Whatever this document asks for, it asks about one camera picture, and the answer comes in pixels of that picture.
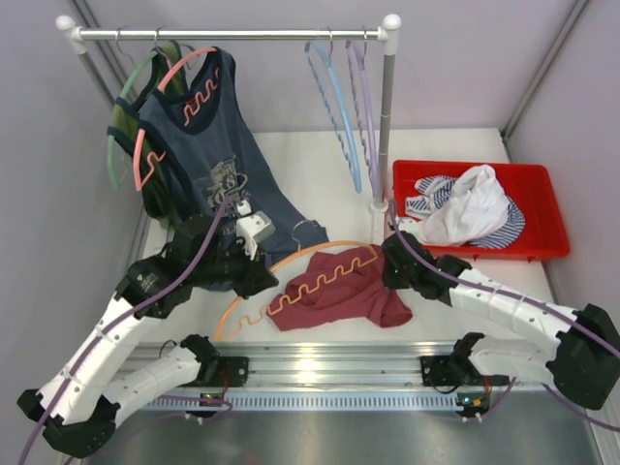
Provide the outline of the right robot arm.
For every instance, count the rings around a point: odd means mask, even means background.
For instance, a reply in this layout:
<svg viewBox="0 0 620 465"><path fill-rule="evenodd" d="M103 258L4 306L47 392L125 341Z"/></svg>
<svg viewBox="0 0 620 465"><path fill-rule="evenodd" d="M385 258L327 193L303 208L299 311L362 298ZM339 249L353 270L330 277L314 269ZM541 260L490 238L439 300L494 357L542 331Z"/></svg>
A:
<svg viewBox="0 0 620 465"><path fill-rule="evenodd" d="M520 378L553 387L583 409L605 405L619 380L619 332L603 308L574 309L521 294L457 257L433 257L407 232L390 236L382 250L387 287L411 289L515 334L501 340L470 332L457 340L450 364L458 381Z"/></svg>

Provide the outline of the maroon red tank top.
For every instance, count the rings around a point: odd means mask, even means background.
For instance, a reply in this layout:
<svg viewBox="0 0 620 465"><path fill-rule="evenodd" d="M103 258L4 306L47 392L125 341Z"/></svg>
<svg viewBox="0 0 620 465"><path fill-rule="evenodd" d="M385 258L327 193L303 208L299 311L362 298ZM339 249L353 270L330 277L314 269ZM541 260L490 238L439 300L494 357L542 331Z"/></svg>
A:
<svg viewBox="0 0 620 465"><path fill-rule="evenodd" d="M379 328L403 326L413 311L382 279L384 254L377 245L336 254L316 252L306 271L289 281L266 315L281 331L364 318Z"/></svg>

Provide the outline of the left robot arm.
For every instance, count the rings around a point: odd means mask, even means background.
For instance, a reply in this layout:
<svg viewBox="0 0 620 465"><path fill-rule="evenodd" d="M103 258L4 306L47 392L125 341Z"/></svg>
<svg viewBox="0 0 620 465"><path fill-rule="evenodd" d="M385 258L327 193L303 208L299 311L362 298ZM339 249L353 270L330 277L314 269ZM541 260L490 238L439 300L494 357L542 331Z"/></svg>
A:
<svg viewBox="0 0 620 465"><path fill-rule="evenodd" d="M219 219L189 218L171 241L133 263L103 316L59 373L18 398L20 410L56 451L85 458L98 451L133 413L170 391L207 386L221 374L220 354L190 334L165 356L123 378L119 368L142 339L188 301L195 288L230 287L248 298L277 285L260 243L275 232L261 211L233 223L223 242Z"/></svg>

